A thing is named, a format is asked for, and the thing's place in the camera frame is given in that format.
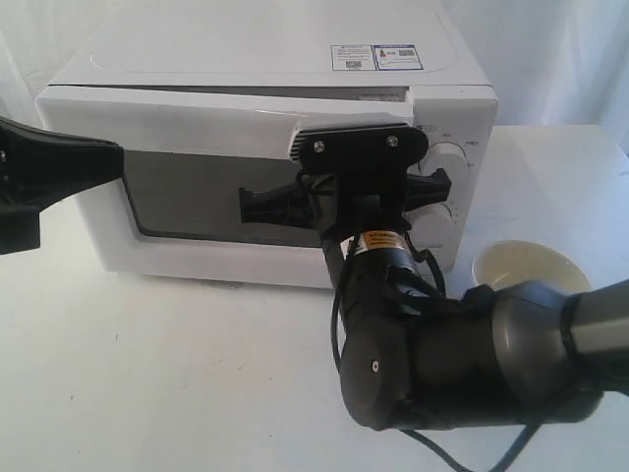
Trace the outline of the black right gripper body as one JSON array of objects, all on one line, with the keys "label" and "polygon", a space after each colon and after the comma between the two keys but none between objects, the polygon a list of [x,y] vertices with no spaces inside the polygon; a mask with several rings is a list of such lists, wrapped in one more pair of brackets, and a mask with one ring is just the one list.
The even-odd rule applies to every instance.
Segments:
[{"label": "black right gripper body", "polygon": [[373,229],[405,233],[408,177],[403,172],[346,172],[307,175],[307,227],[320,236]]}]

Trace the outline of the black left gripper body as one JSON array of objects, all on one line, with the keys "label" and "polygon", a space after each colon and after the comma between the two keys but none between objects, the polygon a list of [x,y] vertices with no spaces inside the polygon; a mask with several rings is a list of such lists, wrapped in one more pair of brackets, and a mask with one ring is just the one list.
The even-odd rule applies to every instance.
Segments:
[{"label": "black left gripper body", "polygon": [[1,147],[1,254],[40,247],[40,172],[31,159],[14,157]]}]

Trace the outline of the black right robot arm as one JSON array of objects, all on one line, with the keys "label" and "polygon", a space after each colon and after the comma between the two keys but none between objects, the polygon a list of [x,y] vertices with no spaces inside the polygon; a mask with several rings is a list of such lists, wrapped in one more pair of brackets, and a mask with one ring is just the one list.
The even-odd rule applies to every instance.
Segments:
[{"label": "black right robot arm", "polygon": [[450,181],[386,172],[311,175],[241,190],[241,218],[315,230],[334,289],[330,338],[344,404],[360,425],[405,433],[571,423],[628,390],[628,285],[568,295],[538,281],[447,296],[404,211]]}]

